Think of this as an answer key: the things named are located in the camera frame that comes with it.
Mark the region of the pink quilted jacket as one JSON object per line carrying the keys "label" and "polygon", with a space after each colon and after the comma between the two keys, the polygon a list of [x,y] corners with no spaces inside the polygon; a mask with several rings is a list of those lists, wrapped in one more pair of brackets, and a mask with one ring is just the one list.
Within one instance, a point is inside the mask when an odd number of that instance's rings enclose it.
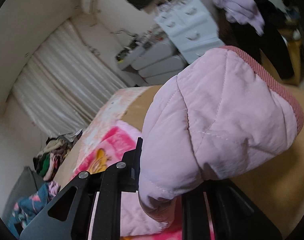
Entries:
{"label": "pink quilted jacket", "polygon": [[206,51],[155,94],[144,119],[138,195],[171,224],[176,199],[288,150],[304,125],[296,98],[234,46]]}

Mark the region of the pile of mixed clothes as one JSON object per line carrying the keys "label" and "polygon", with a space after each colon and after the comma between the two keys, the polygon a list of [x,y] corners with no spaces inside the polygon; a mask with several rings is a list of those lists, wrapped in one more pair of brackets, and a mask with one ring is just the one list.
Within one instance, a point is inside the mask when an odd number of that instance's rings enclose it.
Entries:
{"label": "pile of mixed clothes", "polygon": [[45,182],[54,179],[59,167],[82,134],[82,129],[72,134],[72,141],[68,139],[67,134],[47,139],[45,147],[33,158],[34,170]]}

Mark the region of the teal floral comforter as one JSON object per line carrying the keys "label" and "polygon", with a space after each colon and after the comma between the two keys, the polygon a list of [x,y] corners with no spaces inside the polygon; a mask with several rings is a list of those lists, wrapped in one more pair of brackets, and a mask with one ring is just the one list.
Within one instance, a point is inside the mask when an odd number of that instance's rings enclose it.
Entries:
{"label": "teal floral comforter", "polygon": [[22,197],[14,204],[7,227],[16,239],[19,239],[23,229],[58,194],[60,188],[56,181],[46,182],[36,193]]}

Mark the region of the tan bed sheet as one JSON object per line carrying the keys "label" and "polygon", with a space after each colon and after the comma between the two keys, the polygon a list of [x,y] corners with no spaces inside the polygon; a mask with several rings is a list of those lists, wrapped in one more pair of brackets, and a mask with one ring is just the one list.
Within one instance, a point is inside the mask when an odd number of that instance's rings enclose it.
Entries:
{"label": "tan bed sheet", "polygon": [[[304,111],[304,87],[287,86]],[[142,129],[146,112],[160,89],[150,86],[136,99],[121,120]],[[54,180],[65,187],[74,176],[75,169],[85,157],[79,156],[81,139],[72,148],[59,168]],[[233,182],[287,237],[304,215],[304,127],[286,152],[264,165],[233,178]]]}

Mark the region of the grey headboard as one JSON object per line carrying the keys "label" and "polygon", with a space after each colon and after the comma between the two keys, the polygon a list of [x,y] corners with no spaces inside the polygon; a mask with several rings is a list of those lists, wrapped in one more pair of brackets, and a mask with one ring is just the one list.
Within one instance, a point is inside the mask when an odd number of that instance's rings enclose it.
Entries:
{"label": "grey headboard", "polygon": [[13,207],[19,199],[29,197],[30,195],[36,193],[43,184],[43,178],[33,171],[29,166],[25,166],[6,201],[2,214],[3,222],[5,224],[8,223],[8,220],[12,215]]}

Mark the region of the pale pink kitty blanket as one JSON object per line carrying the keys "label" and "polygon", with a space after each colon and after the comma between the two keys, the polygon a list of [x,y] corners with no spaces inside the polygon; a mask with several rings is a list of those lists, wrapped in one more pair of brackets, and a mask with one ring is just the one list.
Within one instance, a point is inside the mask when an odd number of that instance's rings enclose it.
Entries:
{"label": "pale pink kitty blanket", "polygon": [[101,142],[116,121],[120,120],[130,105],[150,87],[124,88],[115,92],[99,110],[81,136],[80,157],[86,157]]}

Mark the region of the white pleated curtain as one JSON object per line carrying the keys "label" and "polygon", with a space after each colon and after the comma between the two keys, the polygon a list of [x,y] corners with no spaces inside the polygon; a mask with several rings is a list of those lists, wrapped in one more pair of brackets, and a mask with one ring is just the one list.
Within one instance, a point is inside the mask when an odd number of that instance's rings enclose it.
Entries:
{"label": "white pleated curtain", "polygon": [[49,137],[87,128],[127,84],[84,44],[70,20],[32,54],[12,87],[29,118]]}

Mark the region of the grey desk unit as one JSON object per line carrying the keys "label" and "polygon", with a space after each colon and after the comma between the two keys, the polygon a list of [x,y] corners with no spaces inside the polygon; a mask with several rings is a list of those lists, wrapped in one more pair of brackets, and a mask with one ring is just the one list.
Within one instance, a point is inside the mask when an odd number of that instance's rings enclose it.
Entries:
{"label": "grey desk unit", "polygon": [[116,56],[120,70],[132,69],[149,85],[161,85],[187,67],[168,38],[140,43],[134,40]]}

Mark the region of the white drawer dresser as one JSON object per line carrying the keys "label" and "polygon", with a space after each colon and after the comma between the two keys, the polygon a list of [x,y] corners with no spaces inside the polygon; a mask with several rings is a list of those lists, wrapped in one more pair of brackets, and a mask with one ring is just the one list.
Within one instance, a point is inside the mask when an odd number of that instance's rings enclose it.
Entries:
{"label": "white drawer dresser", "polygon": [[206,51],[224,46],[213,0],[171,0],[157,7],[154,20],[188,64]]}

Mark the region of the lilac hanging garment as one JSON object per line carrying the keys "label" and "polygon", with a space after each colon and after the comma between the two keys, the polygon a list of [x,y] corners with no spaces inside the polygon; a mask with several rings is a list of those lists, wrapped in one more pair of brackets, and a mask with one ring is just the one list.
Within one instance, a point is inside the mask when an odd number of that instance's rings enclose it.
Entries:
{"label": "lilac hanging garment", "polygon": [[263,35],[265,21],[254,0],[213,0],[213,3],[225,11],[228,22],[249,24],[259,36]]}

